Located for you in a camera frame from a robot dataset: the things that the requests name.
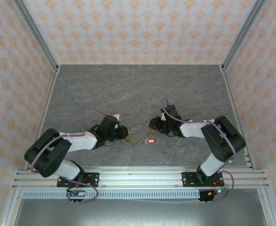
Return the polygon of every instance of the red key tag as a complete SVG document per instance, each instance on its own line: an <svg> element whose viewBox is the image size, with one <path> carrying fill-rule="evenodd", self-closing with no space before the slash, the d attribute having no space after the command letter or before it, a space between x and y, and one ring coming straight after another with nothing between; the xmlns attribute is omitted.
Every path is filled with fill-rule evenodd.
<svg viewBox="0 0 276 226"><path fill-rule="evenodd" d="M148 144L154 144L156 143L156 139L147 139Z"/></svg>

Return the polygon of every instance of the wire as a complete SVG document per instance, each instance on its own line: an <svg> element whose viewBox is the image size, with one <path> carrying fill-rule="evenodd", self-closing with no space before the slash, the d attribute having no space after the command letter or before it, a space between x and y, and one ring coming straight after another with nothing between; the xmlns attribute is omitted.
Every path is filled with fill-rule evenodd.
<svg viewBox="0 0 276 226"><path fill-rule="evenodd" d="M83 179L81 182L84 183L86 180L88 180L88 178Z"/></svg>
<svg viewBox="0 0 276 226"><path fill-rule="evenodd" d="M226 171L226 170L222 170L222 173L223 173L223 172L229 174L230 177L231 177L231 180L232 180L231 189L230 189L230 191L229 191L225 196L223 196L222 198L217 199L217 200L212 200L211 202L218 202L218 201L220 201L220 200L226 198L227 196L230 195L230 193L232 192L232 190L233 190L233 188L234 188L234 178L233 178L232 174L231 174L230 172Z"/></svg>
<svg viewBox="0 0 276 226"><path fill-rule="evenodd" d="M222 180L214 180L214 183L215 183L215 186L214 186L214 192L216 192L217 182L223 183L223 184L225 184L225 185L227 185L227 186L228 186L228 184L226 184L226 183L225 183L224 181L222 181Z"/></svg>
<svg viewBox="0 0 276 226"><path fill-rule="evenodd" d="M115 141L113 140L113 143L111 145L104 145L104 146L105 147L111 147L114 143L115 143Z"/></svg>
<svg viewBox="0 0 276 226"><path fill-rule="evenodd" d="M168 137L176 137L175 135L174 136L170 136L170 135L167 135L167 134L165 134L166 136L168 136Z"/></svg>
<svg viewBox="0 0 276 226"><path fill-rule="evenodd" d="M169 117L171 117L172 119L174 119L174 120L176 120L176 121L179 121L179 122L182 122L182 123L196 123L196 122L198 122L198 123L203 122L203 123L204 123L204 122L205 122L205 123L208 123L208 124L211 124L212 126L214 126L214 128L222 135L222 137L224 138L224 140L227 142L227 144L229 145L230 149L232 150L233 158L236 157L236 151L235 151L234 147L232 146L231 142L230 142L229 139L227 138L226 134L225 134L215 123L213 123L212 121L192 121L192 120L190 120L190 121L184 121L184 120L181 120L181 119L177 119L176 117L172 116L171 114L169 114L169 113L167 112L167 110L166 110L165 107L164 107L164 104L162 104L162 101L163 101L163 100L166 100L167 105L169 104L169 101L168 101L168 99L167 99L166 97L163 97L163 98L160 100L160 104L162 105L162 109L163 109L164 113L166 113L166 114L167 114ZM227 163L228 163L228 162L226 161L226 162L219 168L218 171L221 171L222 168L224 168L224 167L227 165Z"/></svg>
<svg viewBox="0 0 276 226"><path fill-rule="evenodd" d="M82 110L82 109L92 109L92 110L94 110L94 111L96 111L96 112L98 112L98 113L103 114L104 116L107 116L106 113L102 112L101 110L99 110L99 109L97 109L97 108L95 108L95 107L93 107L93 106L85 106L85 107L78 108L78 109L75 111L75 113L74 113L74 121L75 121L75 123L76 123L83 131L86 131L86 129L80 124L80 122L79 122L79 121L77 120L77 118L76 118L77 113L78 113L80 110Z"/></svg>
<svg viewBox="0 0 276 226"><path fill-rule="evenodd" d="M98 190L97 190L94 186L92 186L92 185L88 185L88 184L85 184L85 183L82 183L82 182L77 182L77 181L74 181L74 180L70 180L70 179L65 178L65 177L61 177L61 178L64 179L64 180L67 180L67 181L69 181L69 182L71 182L71 183L74 183L75 185L83 185L83 186L86 186L86 187L93 188L93 189L96 191L96 194L95 194L95 196L94 196L93 198L87 199L87 200L83 200L83 201L81 201L81 202L79 202L79 203L91 202L91 201L95 200L95 199L98 197L98 195L99 195ZM74 194L74 192L75 192L76 190L77 190L77 189L75 189L73 192L71 192L71 193L68 194L68 201L69 201L70 203L72 203L72 200L70 199L70 197L71 197L72 194Z"/></svg>
<svg viewBox="0 0 276 226"><path fill-rule="evenodd" d="M99 125L95 125L93 126L90 130L94 130L95 131L95 128L97 128Z"/></svg>
<svg viewBox="0 0 276 226"><path fill-rule="evenodd" d="M31 167L30 167L30 171L31 173L37 173L37 171L35 171L33 168L37 162L37 160L40 158L40 156L43 154L43 152L54 142L56 142L57 140L59 140L62 137L82 137L84 136L86 133L69 133L69 134L63 134L60 135L56 138L53 138L52 140L50 140L41 150L40 152L36 155L36 157L34 158L34 160L31 163Z"/></svg>

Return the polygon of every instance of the metal extrusion bar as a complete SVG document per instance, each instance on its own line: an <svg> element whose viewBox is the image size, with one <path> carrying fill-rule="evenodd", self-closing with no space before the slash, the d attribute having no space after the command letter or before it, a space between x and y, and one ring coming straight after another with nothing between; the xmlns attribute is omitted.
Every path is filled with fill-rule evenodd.
<svg viewBox="0 0 276 226"><path fill-rule="evenodd" d="M32 17L29 14L29 11L27 7L25 6L24 2L22 0L13 0L15 3L16 8L19 10L21 16L25 20L29 30L32 32L34 38L36 39L39 47L41 48L42 52L44 53L48 63L52 67L53 70L57 68L57 64L55 62L54 57L52 56L45 40L43 39L41 33L38 30L38 27L34 23Z"/></svg>
<svg viewBox="0 0 276 226"><path fill-rule="evenodd" d="M86 172L99 172L98 189L187 189L182 185L181 173L195 171L196 167L89 167ZM235 179L235 188L268 187L264 170L252 170L245 167L225 167ZM56 187L57 176L43 178L29 171L17 172L13 189L60 189ZM232 184L228 174L223 174L226 184Z"/></svg>
<svg viewBox="0 0 276 226"><path fill-rule="evenodd" d="M226 60L223 64L223 70L226 71L226 69L230 66L232 60L234 59L236 53L238 52L240 46L242 45L245 37L248 35L249 30L251 29L252 25L254 24L256 18L261 12L261 9L265 5L267 0L257 0L255 3L248 19L246 20L245 24L243 25L239 35L237 36L237 39L235 40L230 52L228 53Z"/></svg>
<svg viewBox="0 0 276 226"><path fill-rule="evenodd" d="M11 226L15 224L17 212L21 204L23 190L13 190L8 204L4 210L0 226Z"/></svg>
<svg viewBox="0 0 276 226"><path fill-rule="evenodd" d="M230 99L230 103L231 103L231 106L232 106L235 121L236 121L237 126L238 126L238 131L245 138L243 127L242 127L241 121L240 121L239 116L238 116L237 108L236 108L236 105L235 105L235 102L234 102L233 95L231 93L231 89L230 89L230 85L229 85L229 81L228 81L226 72L222 70L221 66L220 66L220 69L221 69L221 72L222 72L222 75L223 75L223 78L224 78L224 82L225 82L225 85L226 85L226 89L227 89L227 92L228 92L228 95L229 95L229 99ZM246 144L246 147L244 148L244 152L245 152L245 159L246 159L246 162L247 162L247 166L252 167L254 169L255 168L255 165L254 165L255 161L253 160L253 157L250 154L248 144Z"/></svg>
<svg viewBox="0 0 276 226"><path fill-rule="evenodd" d="M52 81L51 81L51 84L49 86L47 98L46 98L45 104L44 104L43 113L42 113L41 118L40 118L39 127L38 127L38 130L36 132L36 136L35 136L34 141L36 141L41 136L41 132L42 132L42 129L43 129L43 125L44 125L44 121L45 121L45 118L46 118L47 110L48 110L49 103L50 103L50 100L51 100L52 92L53 92L54 85L56 83L57 75L59 73L60 68L61 68L61 65L59 65L57 67L57 69L55 69L54 72L53 72ZM29 166L30 166L30 164L28 162L26 162L24 170L28 170Z"/></svg>
<svg viewBox="0 0 276 226"><path fill-rule="evenodd" d="M276 202L271 189L257 189L268 226L276 226Z"/></svg>

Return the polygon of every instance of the black mounting bracket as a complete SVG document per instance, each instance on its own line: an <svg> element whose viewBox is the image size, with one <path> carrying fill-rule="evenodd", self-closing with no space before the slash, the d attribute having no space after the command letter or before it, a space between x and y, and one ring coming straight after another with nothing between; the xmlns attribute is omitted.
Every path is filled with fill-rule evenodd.
<svg viewBox="0 0 276 226"><path fill-rule="evenodd" d="M223 187L224 183L221 181L224 181L222 173L215 173L213 177L202 182L197 178L197 172L182 173L183 187Z"/></svg>
<svg viewBox="0 0 276 226"><path fill-rule="evenodd" d="M83 183L98 187L99 173L84 173ZM62 177L57 179L57 187L75 187L75 184L69 182Z"/></svg>

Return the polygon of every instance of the orange floral pattern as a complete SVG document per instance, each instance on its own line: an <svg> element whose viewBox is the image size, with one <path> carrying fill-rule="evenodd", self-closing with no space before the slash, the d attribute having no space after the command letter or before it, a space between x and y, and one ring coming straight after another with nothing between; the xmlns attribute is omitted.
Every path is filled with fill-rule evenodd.
<svg viewBox="0 0 276 226"><path fill-rule="evenodd" d="M13 1L0 0L0 220L16 171L25 166L52 73Z"/></svg>
<svg viewBox="0 0 276 226"><path fill-rule="evenodd" d="M25 0L58 64L222 64L255 2Z"/></svg>
<svg viewBox="0 0 276 226"><path fill-rule="evenodd" d="M266 4L227 70L248 146L276 194L276 0Z"/></svg>

